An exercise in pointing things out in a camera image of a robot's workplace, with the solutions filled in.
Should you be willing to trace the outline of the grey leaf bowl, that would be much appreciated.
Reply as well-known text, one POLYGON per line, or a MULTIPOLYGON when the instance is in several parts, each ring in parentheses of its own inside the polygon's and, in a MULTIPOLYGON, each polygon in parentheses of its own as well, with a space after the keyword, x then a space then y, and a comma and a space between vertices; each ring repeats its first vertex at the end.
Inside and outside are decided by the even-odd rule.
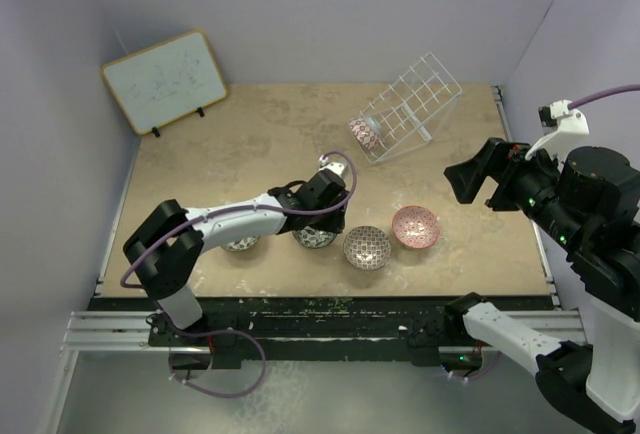
POLYGON ((223 244, 221 245, 221 248, 227 252, 242 252, 252 248, 259 241, 259 239, 259 236, 250 236, 223 244))
POLYGON ((336 233, 317 230, 311 226, 293 231, 292 235, 298 244, 308 249, 325 248, 332 244, 337 237, 336 233))

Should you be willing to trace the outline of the blue patterned bowl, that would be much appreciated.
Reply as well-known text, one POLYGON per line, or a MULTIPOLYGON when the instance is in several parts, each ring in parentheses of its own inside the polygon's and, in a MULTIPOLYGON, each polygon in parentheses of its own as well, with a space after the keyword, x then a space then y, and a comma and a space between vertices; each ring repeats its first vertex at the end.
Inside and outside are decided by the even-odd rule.
POLYGON ((349 130, 358 143, 366 150, 372 151, 380 145, 381 127, 372 116, 358 116, 348 123, 349 130))

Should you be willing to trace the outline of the white wire dish rack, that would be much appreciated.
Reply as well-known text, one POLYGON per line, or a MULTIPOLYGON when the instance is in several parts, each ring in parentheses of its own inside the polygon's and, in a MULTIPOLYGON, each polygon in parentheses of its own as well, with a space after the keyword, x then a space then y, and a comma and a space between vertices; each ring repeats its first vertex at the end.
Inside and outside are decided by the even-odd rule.
POLYGON ((432 143, 448 122, 463 89, 431 52, 374 96, 356 116, 372 116, 381 127, 380 145, 359 147, 372 165, 398 158, 432 143))

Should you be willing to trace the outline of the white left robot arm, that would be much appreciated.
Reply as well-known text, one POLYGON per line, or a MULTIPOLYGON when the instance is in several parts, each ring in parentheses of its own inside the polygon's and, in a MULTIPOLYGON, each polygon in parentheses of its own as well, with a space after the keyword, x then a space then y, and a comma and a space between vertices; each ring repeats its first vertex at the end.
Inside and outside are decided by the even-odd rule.
POLYGON ((171 320, 170 332, 184 346, 202 341, 203 311, 188 285, 201 254, 250 237, 281 235, 307 227, 340 233, 350 197, 348 167, 332 162, 307 181, 275 187, 244 202, 214 208, 159 204, 124 243, 123 252, 148 298, 171 320))

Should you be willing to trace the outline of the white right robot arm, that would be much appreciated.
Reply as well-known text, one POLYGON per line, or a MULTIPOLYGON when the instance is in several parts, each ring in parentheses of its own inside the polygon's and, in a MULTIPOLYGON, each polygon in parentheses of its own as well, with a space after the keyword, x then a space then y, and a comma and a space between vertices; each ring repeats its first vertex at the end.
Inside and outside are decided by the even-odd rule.
POLYGON ((446 168, 458 202, 486 179, 487 206, 519 211, 566 255, 584 288, 584 343, 542 334, 467 294, 446 308, 445 334, 456 345, 484 342, 524 368, 546 401, 594 433, 633 433, 639 420, 639 173, 622 154, 573 149, 564 161, 546 149, 500 138, 446 168))

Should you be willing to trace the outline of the red patterned bowl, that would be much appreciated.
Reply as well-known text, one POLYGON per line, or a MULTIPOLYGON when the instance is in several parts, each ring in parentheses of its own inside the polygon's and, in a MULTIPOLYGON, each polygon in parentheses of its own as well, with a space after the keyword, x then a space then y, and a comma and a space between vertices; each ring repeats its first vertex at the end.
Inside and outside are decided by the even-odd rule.
POLYGON ((421 206, 405 206, 393 216, 392 230, 396 239, 410 249, 427 249, 439 239, 438 217, 421 206))

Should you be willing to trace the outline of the brown patterned bowl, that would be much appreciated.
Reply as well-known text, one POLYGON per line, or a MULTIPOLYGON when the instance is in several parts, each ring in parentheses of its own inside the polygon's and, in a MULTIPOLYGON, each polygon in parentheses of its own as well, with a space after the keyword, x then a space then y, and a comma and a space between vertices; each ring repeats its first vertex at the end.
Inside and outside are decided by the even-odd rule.
POLYGON ((343 253, 357 269, 374 271, 386 266, 391 258, 389 236, 374 226, 358 226, 344 238, 343 253))

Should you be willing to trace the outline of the small framed whiteboard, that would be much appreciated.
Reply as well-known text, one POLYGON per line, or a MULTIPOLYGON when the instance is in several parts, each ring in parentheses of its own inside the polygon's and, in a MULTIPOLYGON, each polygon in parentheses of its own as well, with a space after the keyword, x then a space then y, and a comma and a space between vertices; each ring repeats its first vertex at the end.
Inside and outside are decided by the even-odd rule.
POLYGON ((138 135, 196 113, 227 96, 204 32, 192 30, 101 68, 114 99, 138 135))

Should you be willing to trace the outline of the black front mounting rail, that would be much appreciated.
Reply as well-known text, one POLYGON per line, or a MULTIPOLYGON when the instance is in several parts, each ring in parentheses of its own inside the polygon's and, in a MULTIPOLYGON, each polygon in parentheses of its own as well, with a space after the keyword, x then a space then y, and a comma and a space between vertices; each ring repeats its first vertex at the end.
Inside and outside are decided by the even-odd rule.
POLYGON ((177 329, 151 301, 95 298, 71 315, 66 351, 167 354, 179 371, 245 361, 407 362, 455 370, 500 353, 529 371, 562 343, 582 344, 580 315, 552 295, 204 297, 177 329))

